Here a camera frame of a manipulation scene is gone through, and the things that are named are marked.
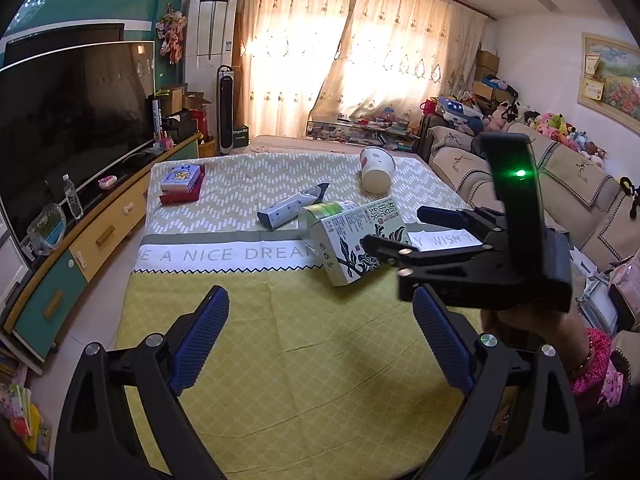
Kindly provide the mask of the person right hand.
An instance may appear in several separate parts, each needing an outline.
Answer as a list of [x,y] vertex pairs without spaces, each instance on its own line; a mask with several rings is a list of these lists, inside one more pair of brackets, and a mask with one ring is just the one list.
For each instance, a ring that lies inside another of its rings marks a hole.
[[481,310],[480,319],[484,332],[493,334],[508,347],[535,351],[550,344],[570,377],[583,373],[591,364],[589,336],[574,302],[566,313],[518,307]]

